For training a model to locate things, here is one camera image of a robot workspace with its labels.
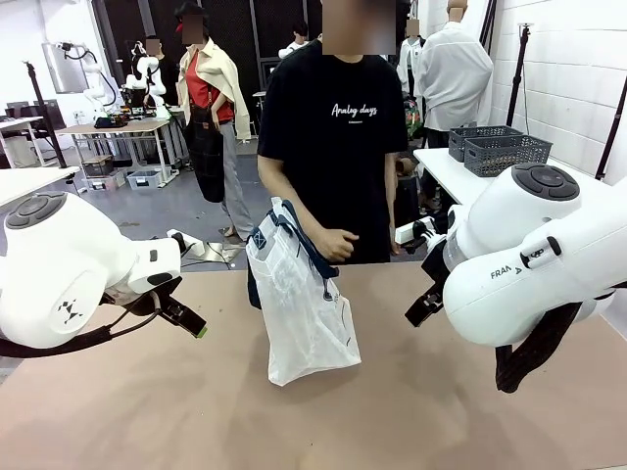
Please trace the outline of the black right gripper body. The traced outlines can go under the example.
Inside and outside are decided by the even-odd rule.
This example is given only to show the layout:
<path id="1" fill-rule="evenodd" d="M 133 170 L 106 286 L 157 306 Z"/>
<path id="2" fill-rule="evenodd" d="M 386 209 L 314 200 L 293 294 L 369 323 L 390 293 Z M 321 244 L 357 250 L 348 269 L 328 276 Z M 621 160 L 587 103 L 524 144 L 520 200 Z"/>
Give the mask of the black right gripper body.
<path id="1" fill-rule="evenodd" d="M 442 296 L 445 282 L 450 275 L 443 255 L 446 244 L 447 237 L 444 234 L 430 236 L 426 242 L 427 254 L 421 267 L 434 281 L 433 286 L 425 293 L 427 297 Z"/>

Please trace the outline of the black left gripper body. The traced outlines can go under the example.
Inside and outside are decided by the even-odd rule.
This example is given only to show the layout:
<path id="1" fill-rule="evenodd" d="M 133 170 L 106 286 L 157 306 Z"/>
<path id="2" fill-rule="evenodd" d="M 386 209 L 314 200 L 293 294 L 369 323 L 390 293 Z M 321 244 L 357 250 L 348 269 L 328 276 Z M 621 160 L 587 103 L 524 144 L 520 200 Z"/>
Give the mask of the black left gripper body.
<path id="1" fill-rule="evenodd" d="M 168 311 L 171 291 L 166 287 L 158 287 L 141 294 L 138 299 L 127 306 L 130 313 L 136 316 L 150 316 Z"/>

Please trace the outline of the person's right hand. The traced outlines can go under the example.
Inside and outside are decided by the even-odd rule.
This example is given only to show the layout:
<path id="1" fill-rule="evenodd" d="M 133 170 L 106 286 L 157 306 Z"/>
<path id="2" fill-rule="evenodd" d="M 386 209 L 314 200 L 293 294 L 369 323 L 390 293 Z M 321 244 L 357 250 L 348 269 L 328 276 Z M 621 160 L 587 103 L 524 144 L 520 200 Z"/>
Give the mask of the person's right hand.
<path id="1" fill-rule="evenodd" d="M 319 229 L 313 242 L 325 259 L 332 262 L 344 262 L 354 252 L 354 243 L 359 236 L 343 229 Z"/>

